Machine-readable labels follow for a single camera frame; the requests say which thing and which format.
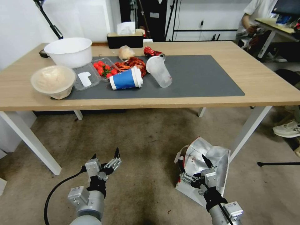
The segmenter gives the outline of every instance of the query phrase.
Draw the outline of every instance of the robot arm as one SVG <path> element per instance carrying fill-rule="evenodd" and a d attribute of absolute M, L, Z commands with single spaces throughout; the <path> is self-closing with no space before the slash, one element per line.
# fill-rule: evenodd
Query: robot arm
<path fill-rule="evenodd" d="M 243 210 L 237 202 L 228 203 L 216 189 L 217 173 L 209 159 L 202 155 L 208 169 L 200 173 L 189 175 L 179 166 L 181 170 L 181 181 L 199 189 L 199 194 L 206 200 L 206 210 L 212 217 L 213 225 L 241 225 L 240 218 Z M 179 158 L 178 163 L 182 165 L 183 160 Z"/>
<path fill-rule="evenodd" d="M 76 207 L 77 218 L 71 225 L 100 225 L 104 211 L 106 196 L 106 181 L 121 164 L 119 149 L 116 149 L 114 158 L 108 163 L 100 164 L 96 155 L 86 164 L 90 186 L 72 188 L 68 194 L 69 201 Z"/>

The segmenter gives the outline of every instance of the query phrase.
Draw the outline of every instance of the white bowl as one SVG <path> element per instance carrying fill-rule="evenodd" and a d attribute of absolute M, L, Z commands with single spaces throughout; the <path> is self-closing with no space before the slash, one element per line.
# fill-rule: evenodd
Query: white bowl
<path fill-rule="evenodd" d="M 93 59 L 92 41 L 83 37 L 64 38 L 48 44 L 44 51 L 56 65 L 82 67 Z"/>
<path fill-rule="evenodd" d="M 68 67 L 49 66 L 36 71 L 30 82 L 36 91 L 55 99 L 62 99 L 71 93 L 76 76 Z"/>

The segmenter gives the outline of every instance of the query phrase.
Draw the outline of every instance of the cherry tomato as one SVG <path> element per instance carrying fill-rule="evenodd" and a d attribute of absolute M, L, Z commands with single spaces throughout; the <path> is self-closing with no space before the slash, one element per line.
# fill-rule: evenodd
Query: cherry tomato
<path fill-rule="evenodd" d="M 110 70 L 110 66 L 109 65 L 105 65 L 104 69 Z"/>
<path fill-rule="evenodd" d="M 102 67 L 99 67 L 99 68 L 98 68 L 98 73 L 99 73 L 100 75 L 102 75 L 103 72 L 104 72 L 103 68 L 102 68 Z"/>
<path fill-rule="evenodd" d="M 95 62 L 93 65 L 94 65 L 94 67 L 95 67 L 96 69 L 99 68 L 99 64 L 98 64 L 98 63 Z"/>
<path fill-rule="evenodd" d="M 106 78 L 110 78 L 112 76 L 111 73 L 106 74 Z"/>
<path fill-rule="evenodd" d="M 98 62 L 98 65 L 99 65 L 99 66 L 104 66 L 105 64 L 104 64 L 104 62 L 99 61 L 99 62 Z"/>
<path fill-rule="evenodd" d="M 118 73 L 118 71 L 116 69 L 112 69 L 110 72 L 112 75 L 116 75 Z"/>

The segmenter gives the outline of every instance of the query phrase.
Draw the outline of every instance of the desk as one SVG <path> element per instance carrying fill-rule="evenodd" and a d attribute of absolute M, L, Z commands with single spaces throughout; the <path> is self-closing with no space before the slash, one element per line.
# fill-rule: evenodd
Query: desk
<path fill-rule="evenodd" d="M 51 100 L 35 92 L 30 76 L 38 69 L 53 65 L 51 59 L 41 58 L 40 45 L 0 72 L 0 116 L 56 175 L 61 167 L 49 154 L 17 110 L 94 110 L 126 108 L 201 108 L 256 106 L 231 146 L 232 160 L 262 119 L 274 105 L 300 104 L 299 91 L 269 70 L 233 42 L 155 42 L 147 43 L 168 55 L 212 55 L 219 65 L 243 90 L 245 96 Z M 113 56 L 107 46 L 93 46 L 93 56 Z M 134 49 L 143 55 L 143 48 Z"/>
<path fill-rule="evenodd" d="M 256 22 L 259 22 L 259 25 L 262 28 L 271 30 L 272 32 L 270 33 L 269 37 L 267 38 L 265 44 L 263 45 L 261 51 L 258 54 L 258 58 L 262 58 L 264 54 L 266 53 L 266 50 L 268 49 L 269 45 L 271 44 L 275 34 L 279 34 L 281 36 L 284 36 L 286 38 L 289 38 L 293 41 L 298 42 L 299 40 L 294 38 L 292 36 L 292 33 L 294 33 L 294 29 L 284 27 L 284 26 L 279 26 L 276 24 L 276 19 L 275 18 L 257 18 L 255 19 Z"/>

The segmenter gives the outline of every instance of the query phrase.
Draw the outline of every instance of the tan table surface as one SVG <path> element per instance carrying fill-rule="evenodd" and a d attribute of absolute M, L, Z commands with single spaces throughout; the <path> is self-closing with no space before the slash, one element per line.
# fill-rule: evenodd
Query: tan table surface
<path fill-rule="evenodd" d="M 166 55 L 212 55 L 243 90 L 245 96 L 51 100 L 33 90 L 30 76 L 53 65 L 52 59 L 38 52 L 44 44 L 0 72 L 0 110 L 89 110 L 121 108 L 187 108 L 227 106 L 299 105 L 300 92 L 254 59 L 233 42 L 156 42 L 146 43 Z M 114 56 L 107 46 L 93 46 L 93 56 Z M 143 55 L 143 48 L 134 49 Z"/>
<path fill-rule="evenodd" d="M 255 19 L 255 21 L 263 23 L 265 25 L 268 25 L 277 30 L 283 31 L 287 34 L 292 34 L 295 32 L 294 29 L 292 29 L 292 28 L 277 25 L 275 18 L 257 18 L 257 19 Z"/>

